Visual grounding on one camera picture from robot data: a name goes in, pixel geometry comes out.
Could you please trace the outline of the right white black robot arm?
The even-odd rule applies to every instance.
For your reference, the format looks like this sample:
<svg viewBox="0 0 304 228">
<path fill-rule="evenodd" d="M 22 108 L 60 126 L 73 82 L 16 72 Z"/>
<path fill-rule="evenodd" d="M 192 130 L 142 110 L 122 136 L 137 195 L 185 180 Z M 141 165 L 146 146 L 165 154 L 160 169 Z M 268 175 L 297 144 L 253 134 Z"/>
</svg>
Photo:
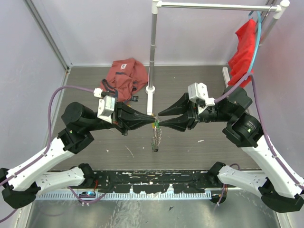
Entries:
<svg viewBox="0 0 304 228">
<path fill-rule="evenodd" d="M 216 162 L 207 173 L 213 187 L 232 185 L 249 191 L 270 209 L 296 212 L 304 204 L 304 180 L 279 156 L 262 129 L 261 123 L 247 112 L 252 99 L 241 87 L 228 87 L 220 101 L 208 97 L 204 84 L 194 83 L 188 91 L 160 112 L 168 120 L 160 126 L 184 132 L 198 123 L 225 122 L 226 138 L 247 153 L 261 168 L 263 175 L 253 175 Z"/>
</svg>

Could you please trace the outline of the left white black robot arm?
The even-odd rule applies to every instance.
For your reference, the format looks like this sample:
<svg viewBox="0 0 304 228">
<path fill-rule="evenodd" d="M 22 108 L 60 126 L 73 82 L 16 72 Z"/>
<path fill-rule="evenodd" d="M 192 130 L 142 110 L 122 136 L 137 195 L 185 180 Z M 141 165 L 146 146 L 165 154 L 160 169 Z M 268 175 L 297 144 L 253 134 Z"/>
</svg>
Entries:
<svg viewBox="0 0 304 228">
<path fill-rule="evenodd" d="M 92 131 L 115 128 L 122 135 L 127 135 L 130 130 L 154 122 L 153 116 L 122 102 L 118 102 L 108 113 L 107 117 L 99 118 L 97 112 L 81 103 L 70 103 L 61 116 L 65 129 L 45 149 L 15 168 L 1 168 L 0 184 L 4 187 L 4 201 L 12 208 L 19 209 L 48 191 L 72 186 L 92 187 L 95 174 L 87 163 L 53 174 L 48 171 L 85 149 L 94 140 Z"/>
</svg>

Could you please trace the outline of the rust red t-shirt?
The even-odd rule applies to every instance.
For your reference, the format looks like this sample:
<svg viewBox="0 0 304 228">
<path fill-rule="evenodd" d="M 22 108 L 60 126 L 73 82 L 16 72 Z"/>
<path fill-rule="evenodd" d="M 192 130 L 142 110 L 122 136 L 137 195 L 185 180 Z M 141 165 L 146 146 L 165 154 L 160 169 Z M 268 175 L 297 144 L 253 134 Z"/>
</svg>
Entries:
<svg viewBox="0 0 304 228">
<path fill-rule="evenodd" d="M 134 58 L 129 58 L 112 63 L 107 77 L 100 82 L 100 88 L 114 95 L 119 102 L 127 104 L 147 83 L 145 66 Z"/>
</svg>

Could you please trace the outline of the bright red shirt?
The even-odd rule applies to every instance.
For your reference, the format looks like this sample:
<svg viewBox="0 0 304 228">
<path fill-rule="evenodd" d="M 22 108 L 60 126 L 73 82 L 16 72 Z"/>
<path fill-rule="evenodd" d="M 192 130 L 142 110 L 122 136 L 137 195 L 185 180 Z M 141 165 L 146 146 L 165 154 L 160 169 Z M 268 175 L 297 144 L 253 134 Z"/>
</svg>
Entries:
<svg viewBox="0 0 304 228">
<path fill-rule="evenodd" d="M 246 74 L 246 29 L 247 22 L 235 32 L 238 38 L 238 45 L 236 53 L 228 61 L 228 66 L 231 69 L 231 79 L 228 82 L 229 86 L 234 86 Z"/>
</svg>

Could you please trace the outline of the light blue clothes hanger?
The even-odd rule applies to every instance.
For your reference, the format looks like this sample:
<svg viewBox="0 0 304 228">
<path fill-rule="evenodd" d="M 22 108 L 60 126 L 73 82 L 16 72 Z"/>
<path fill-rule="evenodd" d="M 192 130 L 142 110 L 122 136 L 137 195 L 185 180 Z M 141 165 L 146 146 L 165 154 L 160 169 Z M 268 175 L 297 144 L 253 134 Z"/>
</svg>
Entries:
<svg viewBox="0 0 304 228">
<path fill-rule="evenodd" d="M 245 63 L 246 63 L 246 73 L 250 74 L 252 72 L 253 64 L 255 62 L 255 58 L 258 51 L 259 42 L 261 39 L 262 32 L 262 19 L 261 13 L 256 11 L 257 14 L 257 22 L 253 19 L 249 19 L 247 22 L 246 29 L 246 55 L 245 55 Z"/>
</svg>

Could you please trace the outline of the white metal clothes rack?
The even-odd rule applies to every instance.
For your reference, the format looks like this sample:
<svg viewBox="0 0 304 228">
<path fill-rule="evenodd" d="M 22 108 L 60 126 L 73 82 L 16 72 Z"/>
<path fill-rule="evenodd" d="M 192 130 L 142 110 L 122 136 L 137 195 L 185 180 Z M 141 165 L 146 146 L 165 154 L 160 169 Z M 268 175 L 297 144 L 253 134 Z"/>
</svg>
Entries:
<svg viewBox="0 0 304 228">
<path fill-rule="evenodd" d="M 258 48 L 266 37 L 269 35 L 271 29 L 276 22 L 282 17 L 283 13 L 289 7 L 290 1 L 269 0 L 264 6 L 253 5 L 235 5 L 235 4 L 215 4 L 215 3 L 182 3 L 182 2 L 166 2 L 162 0 L 152 1 L 152 29 L 151 29 L 151 43 L 150 43 L 150 59 L 148 70 L 148 85 L 145 89 L 147 93 L 147 114 L 153 113 L 153 94 L 155 92 L 154 76 L 155 76 L 155 50 L 156 50 L 156 30 L 157 30 L 157 16 L 160 8 L 181 8 L 181 9 L 207 9 L 207 10 L 241 10 L 257 12 L 257 35 L 256 48 Z M 262 24 L 265 22 L 270 12 L 273 12 L 273 17 L 268 27 L 262 32 Z"/>
</svg>

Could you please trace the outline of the black mounting base plate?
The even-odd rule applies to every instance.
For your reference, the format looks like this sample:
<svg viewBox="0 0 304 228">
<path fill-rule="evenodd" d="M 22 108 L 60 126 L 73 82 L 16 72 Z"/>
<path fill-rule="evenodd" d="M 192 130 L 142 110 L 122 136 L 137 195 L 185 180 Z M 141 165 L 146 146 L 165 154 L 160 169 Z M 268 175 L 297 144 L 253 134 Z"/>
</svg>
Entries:
<svg viewBox="0 0 304 228">
<path fill-rule="evenodd" d="M 211 182 L 206 171 L 200 170 L 141 170 L 96 171 L 93 183 L 106 193 L 165 193 L 173 187 L 173 193 L 204 193 L 206 188 L 222 188 L 221 182 Z"/>
</svg>

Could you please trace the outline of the aluminium frame post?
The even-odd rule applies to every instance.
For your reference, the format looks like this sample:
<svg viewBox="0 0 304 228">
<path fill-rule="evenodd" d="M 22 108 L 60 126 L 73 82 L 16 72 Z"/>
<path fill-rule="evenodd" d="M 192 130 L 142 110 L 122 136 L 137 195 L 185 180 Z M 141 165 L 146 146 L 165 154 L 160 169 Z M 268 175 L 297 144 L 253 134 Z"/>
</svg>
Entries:
<svg viewBox="0 0 304 228">
<path fill-rule="evenodd" d="M 33 0 L 24 0 L 23 1 L 30 11 L 31 15 L 33 16 L 35 22 L 37 23 L 39 29 L 41 30 L 42 34 L 46 38 L 46 41 L 50 45 L 52 51 L 54 52 L 55 56 L 59 60 L 60 64 L 64 68 L 66 72 L 70 72 L 71 64 L 68 63 L 67 57 L 64 57 L 63 51 L 59 48 L 54 36 L 52 35 L 50 29 L 48 28 L 45 20 L 41 16 L 36 4 Z"/>
</svg>

